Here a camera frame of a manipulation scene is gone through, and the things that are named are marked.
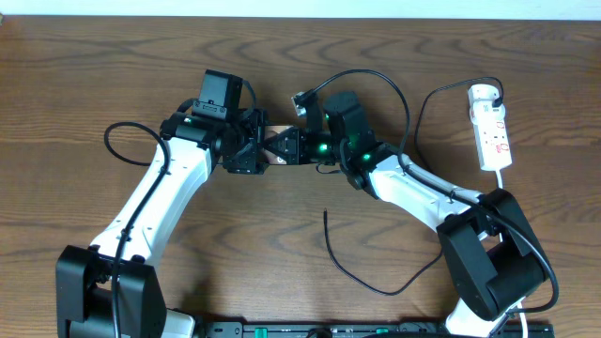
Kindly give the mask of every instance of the black cable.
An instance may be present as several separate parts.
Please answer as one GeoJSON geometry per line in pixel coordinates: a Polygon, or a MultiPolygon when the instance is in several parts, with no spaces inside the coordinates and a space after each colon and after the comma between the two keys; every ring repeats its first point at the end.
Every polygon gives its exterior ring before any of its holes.
{"type": "Polygon", "coordinates": [[[312,338],[313,336],[316,338],[331,338],[331,331],[326,328],[310,329],[305,338],[312,338]]]}
{"type": "Polygon", "coordinates": [[[251,86],[251,83],[246,80],[242,80],[242,84],[246,87],[246,89],[248,89],[248,92],[251,94],[251,99],[253,99],[253,103],[250,108],[247,108],[246,111],[244,111],[244,113],[240,115],[239,121],[247,119],[254,112],[254,108],[256,106],[256,95],[254,94],[254,90],[251,86]]]}
{"type": "Polygon", "coordinates": [[[144,208],[144,206],[150,199],[150,196],[152,196],[152,193],[154,193],[154,191],[159,186],[159,183],[161,183],[162,178],[168,172],[169,163],[171,162],[171,161],[169,161],[169,151],[167,150],[167,145],[165,144],[163,139],[149,127],[146,127],[146,126],[141,125],[136,122],[117,122],[115,124],[110,125],[109,128],[107,128],[106,131],[104,132],[104,145],[106,146],[107,149],[109,149],[111,154],[115,155],[118,159],[125,161],[127,163],[136,164],[136,165],[142,165],[142,166],[150,165],[150,163],[132,161],[130,159],[124,158],[123,156],[117,154],[113,150],[113,148],[111,147],[111,145],[109,143],[109,134],[111,133],[112,130],[119,128],[119,127],[135,127],[137,129],[140,129],[142,131],[149,133],[159,143],[159,146],[161,147],[161,150],[162,150],[162,154],[164,156],[164,162],[163,162],[163,166],[161,167],[161,171],[159,172],[159,175],[152,183],[152,186],[150,186],[150,189],[148,189],[148,191],[144,195],[144,198],[142,198],[142,201],[140,201],[140,204],[138,205],[138,207],[136,207],[135,211],[132,213],[127,225],[125,225],[125,227],[121,230],[121,238],[119,239],[119,243],[117,244],[117,247],[116,247],[115,259],[113,260],[113,269],[112,269],[112,273],[111,273],[111,279],[112,279],[111,280],[111,290],[112,290],[111,292],[112,292],[112,299],[113,299],[113,303],[112,303],[113,325],[114,325],[114,329],[115,329],[115,338],[121,338],[121,324],[119,321],[119,297],[118,297],[118,288],[119,288],[118,278],[119,278],[119,266],[121,264],[121,255],[123,254],[123,249],[125,248],[125,243],[128,241],[128,239],[130,237],[130,232],[131,232],[131,229],[133,228],[133,224],[135,223],[135,220],[140,215],[140,212],[142,212],[142,209],[144,208]]]}
{"type": "Polygon", "coordinates": [[[330,259],[334,263],[334,265],[340,271],[342,271],[342,273],[344,273],[348,278],[350,278],[351,280],[353,280],[353,281],[361,284],[362,286],[366,287],[368,290],[373,291],[373,292],[375,292],[375,293],[377,293],[379,295],[382,295],[382,296],[396,296],[396,295],[400,294],[401,292],[405,291],[405,289],[407,289],[413,282],[415,282],[415,280],[418,277],[420,277],[420,275],[422,273],[424,273],[424,271],[426,271],[428,268],[432,267],[442,257],[442,250],[440,250],[440,253],[436,256],[436,258],[434,258],[430,263],[426,264],[423,268],[421,268],[419,271],[417,271],[417,273],[415,273],[413,275],[413,277],[411,277],[405,283],[405,285],[403,285],[400,289],[398,289],[396,291],[393,291],[393,292],[386,292],[386,291],[382,291],[382,290],[376,289],[372,285],[370,285],[370,284],[362,281],[357,276],[355,276],[354,274],[350,273],[342,265],[340,265],[340,263],[338,263],[338,260],[336,259],[336,256],[334,256],[334,252],[331,249],[331,245],[330,245],[330,235],[329,235],[329,232],[328,232],[328,210],[326,210],[326,209],[323,210],[323,233],[324,233],[324,235],[326,237],[326,248],[328,249],[328,254],[330,254],[330,259]]]}
{"type": "Polygon", "coordinates": [[[321,167],[322,165],[326,165],[326,164],[320,163],[320,164],[316,165],[316,171],[320,174],[328,175],[328,174],[341,174],[342,173],[342,170],[340,170],[340,169],[330,170],[329,172],[322,172],[321,170],[319,170],[319,167],[321,167]]]}
{"type": "Polygon", "coordinates": [[[345,136],[342,140],[340,140],[340,145],[338,146],[338,149],[340,149],[340,165],[342,165],[342,167],[345,168],[346,171],[348,171],[347,155],[345,154],[345,146],[347,145],[347,143],[348,138],[345,136]]]}
{"type": "Polygon", "coordinates": [[[474,83],[474,82],[480,82],[480,81],[496,81],[499,84],[499,89],[501,90],[501,92],[499,94],[499,97],[493,101],[493,107],[501,106],[501,104],[503,102],[503,96],[505,95],[505,91],[503,90],[503,83],[501,82],[501,80],[497,79],[496,77],[492,77],[492,76],[484,76],[484,77],[475,78],[475,79],[468,79],[468,80],[458,82],[456,84],[449,84],[446,86],[442,86],[440,88],[434,89],[430,94],[428,94],[428,96],[425,97],[424,103],[422,104],[422,110],[420,111],[420,114],[417,117],[417,124],[415,125],[415,132],[413,135],[413,143],[415,144],[415,151],[417,152],[417,156],[420,158],[420,160],[424,164],[425,170],[429,171],[430,173],[432,173],[432,167],[430,166],[428,161],[425,159],[425,156],[424,156],[424,154],[422,154],[420,146],[417,143],[418,134],[420,132],[420,126],[422,125],[422,118],[424,117],[425,105],[428,103],[428,100],[430,100],[430,97],[432,95],[434,95],[440,91],[455,88],[455,87],[458,87],[461,85],[474,83]]]}
{"type": "Polygon", "coordinates": [[[188,109],[190,109],[190,107],[192,107],[192,105],[194,104],[194,102],[195,102],[196,100],[197,100],[197,99],[194,99],[194,98],[192,98],[192,99],[187,99],[187,100],[185,100],[185,101],[181,102],[181,104],[180,104],[180,105],[179,105],[179,107],[177,108],[176,112],[180,112],[180,113],[186,113],[186,111],[187,111],[188,109]]]}

